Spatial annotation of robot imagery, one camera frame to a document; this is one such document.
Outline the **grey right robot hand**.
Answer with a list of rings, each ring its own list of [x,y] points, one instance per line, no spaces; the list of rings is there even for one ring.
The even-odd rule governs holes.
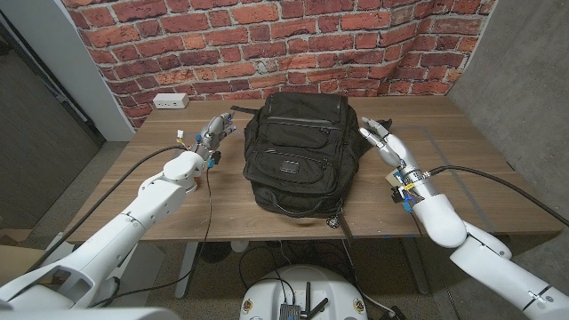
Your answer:
[[[360,134],[377,149],[385,164],[397,168],[402,175],[420,169],[410,149],[389,128],[392,120],[373,120],[362,117],[363,127]]]

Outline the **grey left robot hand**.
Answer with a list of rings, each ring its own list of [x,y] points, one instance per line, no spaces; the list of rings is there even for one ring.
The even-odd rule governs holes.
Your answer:
[[[190,150],[207,160],[220,142],[236,130],[232,122],[234,114],[234,111],[229,111],[215,116],[196,136],[196,144]]]

